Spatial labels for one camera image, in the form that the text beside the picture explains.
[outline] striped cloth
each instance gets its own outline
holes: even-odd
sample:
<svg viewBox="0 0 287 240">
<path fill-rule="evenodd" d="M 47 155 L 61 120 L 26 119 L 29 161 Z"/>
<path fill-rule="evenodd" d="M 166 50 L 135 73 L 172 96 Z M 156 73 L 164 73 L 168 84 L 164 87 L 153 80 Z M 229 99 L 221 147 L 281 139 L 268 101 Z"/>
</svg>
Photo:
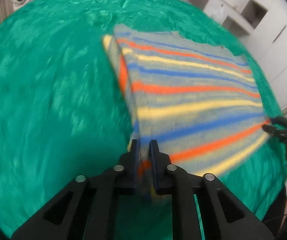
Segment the striped cloth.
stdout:
<svg viewBox="0 0 287 240">
<path fill-rule="evenodd" d="M 248 63 L 223 47 L 177 32 L 143 33 L 117 25 L 103 45 L 140 139 L 141 166 L 148 145 L 189 173 L 220 175 L 268 138 L 258 88 Z"/>
</svg>

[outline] folded towel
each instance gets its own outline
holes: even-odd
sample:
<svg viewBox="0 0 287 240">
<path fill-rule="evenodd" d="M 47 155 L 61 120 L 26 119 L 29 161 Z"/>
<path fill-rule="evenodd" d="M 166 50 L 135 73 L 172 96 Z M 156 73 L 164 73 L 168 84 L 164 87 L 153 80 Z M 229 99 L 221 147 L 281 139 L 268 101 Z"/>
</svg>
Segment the folded towel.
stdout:
<svg viewBox="0 0 287 240">
<path fill-rule="evenodd" d="M 220 175 L 268 138 L 261 98 L 244 57 L 177 32 L 143 33 L 117 25 L 103 45 L 140 140 L 139 173 L 148 145 L 189 173 Z"/>
</svg>

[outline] yellow stripe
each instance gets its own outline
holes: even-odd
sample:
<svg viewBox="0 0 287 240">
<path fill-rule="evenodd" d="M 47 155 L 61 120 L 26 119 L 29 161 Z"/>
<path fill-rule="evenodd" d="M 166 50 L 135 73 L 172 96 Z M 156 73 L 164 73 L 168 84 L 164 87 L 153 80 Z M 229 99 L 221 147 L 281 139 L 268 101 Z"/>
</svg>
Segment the yellow stripe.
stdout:
<svg viewBox="0 0 287 240">
<path fill-rule="evenodd" d="M 148 107 L 144 106 L 137 110 L 139 119 L 157 119 L 164 116 L 186 114 L 188 112 L 200 112 L 207 109 L 216 109 L 229 106 L 255 106 L 262 107 L 262 103 L 255 103 L 249 100 L 214 100 L 200 103 L 182 104 L 166 107 Z"/>
<path fill-rule="evenodd" d="M 220 71 L 220 72 L 225 72 L 227 74 L 231 74 L 240 78 L 243 78 L 247 81 L 250 82 L 254 82 L 253 78 L 247 78 L 242 74 L 239 74 L 237 72 L 231 71 L 231 70 L 225 70 L 222 68 L 218 68 L 218 67 L 214 67 L 214 66 L 210 66 L 207 64 L 200 64 L 200 63 L 195 63 L 195 62 L 190 62 L 190 61 L 180 61 L 180 60 L 174 60 L 174 59 L 169 59 L 169 58 L 163 58 L 163 57 L 158 57 L 158 56 L 146 56 L 146 55 L 139 55 L 133 52 L 132 49 L 129 48 L 124 48 L 122 49 L 122 53 L 123 54 L 130 54 L 132 53 L 133 56 L 137 57 L 140 60 L 144 60 L 144 61 L 157 61 L 157 62 L 165 62 L 165 63 L 169 63 L 169 64 L 177 64 L 177 65 L 181 65 L 181 66 L 194 66 L 194 67 L 200 67 L 200 68 L 206 68 L 206 69 L 211 69 L 211 70 L 215 70 L 215 71 Z"/>
<path fill-rule="evenodd" d="M 110 44 L 111 39 L 112 39 L 111 35 L 105 35 L 103 38 L 103 44 L 104 44 L 104 47 L 106 50 L 108 50 L 108 48 L 109 48 L 109 44 Z"/>
<path fill-rule="evenodd" d="M 252 152 L 254 152 L 259 146 L 261 146 L 266 141 L 268 136 L 269 135 L 267 133 L 264 133 L 263 135 L 259 137 L 257 141 L 255 141 L 253 144 L 251 144 L 247 148 L 234 154 L 232 157 L 228 158 L 227 160 L 224 160 L 223 162 L 219 164 L 210 166 L 204 170 L 196 172 L 195 175 L 203 176 L 205 173 L 212 173 L 218 176 L 224 173 L 228 169 L 236 166 L 238 163 L 240 163 L 245 158 L 247 158 Z"/>
</svg>

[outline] blue stripe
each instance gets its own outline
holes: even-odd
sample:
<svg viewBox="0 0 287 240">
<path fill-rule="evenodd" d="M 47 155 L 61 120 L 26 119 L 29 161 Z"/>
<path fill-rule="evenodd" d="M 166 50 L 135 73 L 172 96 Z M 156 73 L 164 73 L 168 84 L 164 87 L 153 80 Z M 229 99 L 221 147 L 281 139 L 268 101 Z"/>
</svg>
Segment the blue stripe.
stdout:
<svg viewBox="0 0 287 240">
<path fill-rule="evenodd" d="M 139 122 L 138 122 L 138 120 L 136 120 L 134 123 L 133 131 L 136 133 L 139 133 Z"/>
<path fill-rule="evenodd" d="M 147 69 L 143 66 L 138 65 L 137 63 L 128 63 L 127 68 L 128 68 L 128 70 L 137 69 L 142 73 L 168 75 L 168 76 L 172 76 L 172 77 L 220 79 L 220 80 L 225 80 L 225 81 L 231 81 L 231 82 L 243 85 L 244 87 L 248 87 L 248 88 L 252 88 L 252 89 L 256 89 L 256 90 L 258 89 L 257 86 L 249 85 L 249 84 L 241 82 L 237 79 L 215 76 L 215 75 L 211 75 L 211 74 L 178 72 L 178 71 L 171 71 L 171 70 L 164 70 L 164 69 Z"/>
<path fill-rule="evenodd" d="M 118 36 L 129 36 L 131 33 L 130 32 L 126 32 L 126 33 L 115 33 L 115 34 L 118 35 Z M 139 38 L 139 37 L 133 37 L 133 40 L 135 40 L 135 41 L 145 41 L 145 42 L 150 43 L 150 44 L 157 44 L 157 45 L 167 46 L 167 47 L 171 47 L 171 48 L 175 48 L 175 49 L 186 49 L 186 50 L 197 52 L 197 53 L 202 54 L 204 56 L 214 57 L 214 58 L 221 58 L 221 59 L 224 59 L 224 60 L 227 60 L 227 61 L 231 61 L 231 62 L 235 63 L 238 66 L 249 66 L 248 63 L 238 63 L 238 62 L 234 61 L 231 58 L 220 57 L 220 56 L 217 56 L 217 55 L 204 53 L 204 52 L 201 52 L 201 51 L 196 50 L 196 49 L 191 49 L 191 48 L 187 48 L 187 47 L 181 47 L 181 46 L 167 44 L 167 43 L 163 43 L 163 42 L 150 41 L 150 40 L 146 40 L 146 39 Z"/>
<path fill-rule="evenodd" d="M 226 116 L 222 119 L 218 119 L 208 123 L 196 123 L 192 127 L 184 127 L 163 134 L 152 135 L 152 136 L 141 136 L 140 139 L 143 143 L 148 143 L 150 140 L 153 139 L 156 139 L 158 143 L 163 143 L 165 141 L 175 140 L 180 137 L 196 134 L 199 132 L 204 132 L 218 127 L 223 127 L 229 124 L 245 121 L 255 117 L 263 117 L 263 113 L 248 113 L 234 116 Z"/>
</svg>

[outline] metal screw head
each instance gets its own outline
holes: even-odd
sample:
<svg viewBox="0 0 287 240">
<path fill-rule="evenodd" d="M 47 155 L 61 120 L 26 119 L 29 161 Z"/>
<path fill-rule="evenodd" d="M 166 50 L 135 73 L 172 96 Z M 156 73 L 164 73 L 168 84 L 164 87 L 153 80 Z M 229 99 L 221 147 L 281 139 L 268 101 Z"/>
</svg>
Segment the metal screw head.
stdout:
<svg viewBox="0 0 287 240">
<path fill-rule="evenodd" d="M 120 165 L 120 164 L 118 164 L 118 165 L 116 165 L 116 166 L 114 167 L 114 170 L 115 170 L 115 171 L 123 171 L 123 169 L 124 169 L 124 166 L 122 166 L 122 165 Z"/>
<path fill-rule="evenodd" d="M 205 179 L 206 179 L 206 180 L 210 180 L 210 181 L 214 180 L 214 174 L 207 173 L 207 174 L 205 175 Z"/>
<path fill-rule="evenodd" d="M 86 177 L 84 175 L 79 175 L 76 177 L 76 182 L 84 182 Z"/>
<path fill-rule="evenodd" d="M 167 166 L 167 169 L 168 169 L 169 171 L 175 171 L 175 170 L 177 169 L 177 166 L 174 165 L 174 164 L 169 164 L 169 165 Z"/>
</svg>

